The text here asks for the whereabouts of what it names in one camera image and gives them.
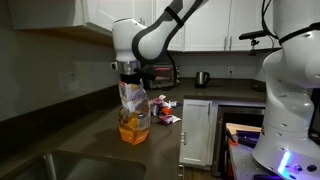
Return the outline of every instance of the kitchen counter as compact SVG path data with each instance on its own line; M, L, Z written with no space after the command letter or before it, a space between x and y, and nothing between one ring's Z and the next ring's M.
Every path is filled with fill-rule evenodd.
M226 85L209 86L206 89L196 89L193 83L192 79L185 79L179 87L171 91L147 90L147 93L150 99L164 94L167 96L165 101L221 98L265 102L265 93L252 90L250 81L230 80ZM153 117L147 140L133 146L121 141L117 128L119 108L120 106L88 114L28 149L7 158L0 163L0 176L34 154L47 149L59 149L141 162L146 165L144 179L147 180L177 178L182 122L166 126L159 124L157 118ZM181 118L182 107L174 108L173 115Z

